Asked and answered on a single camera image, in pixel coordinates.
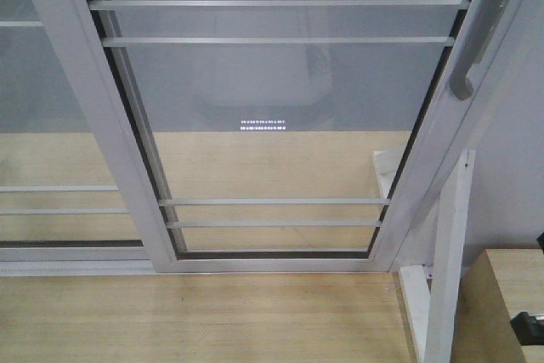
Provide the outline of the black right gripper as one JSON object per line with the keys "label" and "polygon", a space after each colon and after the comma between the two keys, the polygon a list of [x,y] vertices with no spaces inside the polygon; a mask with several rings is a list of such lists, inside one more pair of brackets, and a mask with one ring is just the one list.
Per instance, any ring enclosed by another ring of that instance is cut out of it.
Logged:
{"label": "black right gripper", "polygon": [[522,346],[544,345],[543,314],[520,312],[511,319],[511,327]]}

